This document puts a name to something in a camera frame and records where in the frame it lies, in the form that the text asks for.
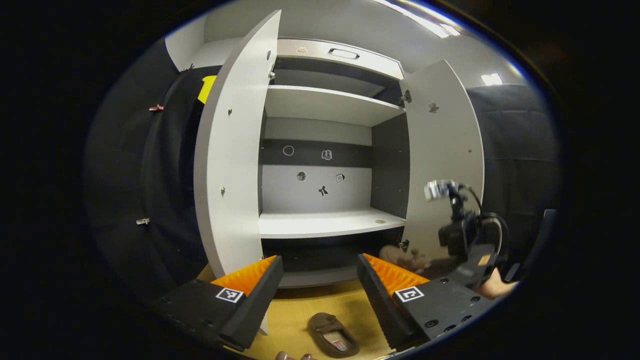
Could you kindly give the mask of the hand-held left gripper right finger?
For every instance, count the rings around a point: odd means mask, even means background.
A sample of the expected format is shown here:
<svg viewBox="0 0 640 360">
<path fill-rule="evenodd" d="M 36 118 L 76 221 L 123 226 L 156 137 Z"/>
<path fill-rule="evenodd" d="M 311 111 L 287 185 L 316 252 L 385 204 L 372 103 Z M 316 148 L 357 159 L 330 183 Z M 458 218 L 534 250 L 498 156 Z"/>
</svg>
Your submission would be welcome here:
<svg viewBox="0 0 640 360">
<path fill-rule="evenodd" d="M 450 337 L 493 305 L 450 276 L 423 278 L 366 253 L 358 255 L 357 275 L 387 344 L 398 352 Z"/>
</svg>

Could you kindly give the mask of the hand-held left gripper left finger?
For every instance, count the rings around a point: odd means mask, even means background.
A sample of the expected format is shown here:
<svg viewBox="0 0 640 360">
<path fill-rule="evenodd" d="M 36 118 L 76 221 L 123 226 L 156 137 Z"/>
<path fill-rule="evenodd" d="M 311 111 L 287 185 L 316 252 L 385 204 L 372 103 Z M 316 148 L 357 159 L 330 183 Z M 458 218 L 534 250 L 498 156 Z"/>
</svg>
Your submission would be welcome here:
<svg viewBox="0 0 640 360">
<path fill-rule="evenodd" d="M 185 283 L 155 299 L 152 309 L 185 334 L 213 348 L 251 347 L 284 275 L 274 255 L 207 282 Z"/>
</svg>

